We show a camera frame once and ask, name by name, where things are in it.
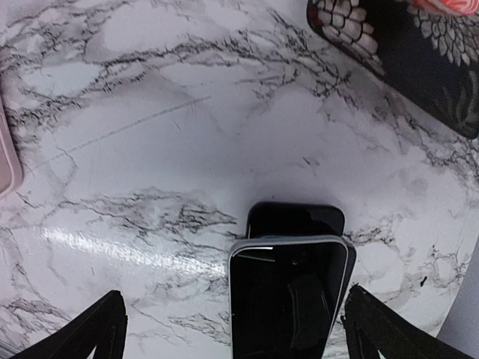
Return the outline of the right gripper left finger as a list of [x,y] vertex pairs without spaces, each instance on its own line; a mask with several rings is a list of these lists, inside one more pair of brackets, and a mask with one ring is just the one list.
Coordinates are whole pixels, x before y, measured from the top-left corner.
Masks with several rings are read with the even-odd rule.
[[63,328],[13,357],[121,359],[127,322],[123,296],[111,290]]

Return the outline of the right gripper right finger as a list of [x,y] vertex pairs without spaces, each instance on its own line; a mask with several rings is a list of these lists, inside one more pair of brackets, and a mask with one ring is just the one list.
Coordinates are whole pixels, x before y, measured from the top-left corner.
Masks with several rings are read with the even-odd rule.
[[416,328],[359,285],[350,288],[341,321],[351,358],[468,358]]

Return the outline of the pink phone case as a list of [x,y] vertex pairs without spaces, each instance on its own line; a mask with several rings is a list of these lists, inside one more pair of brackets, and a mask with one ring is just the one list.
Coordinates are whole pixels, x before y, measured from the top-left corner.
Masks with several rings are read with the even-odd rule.
[[3,103],[1,108],[1,198],[16,190],[23,180],[22,166],[13,144]]

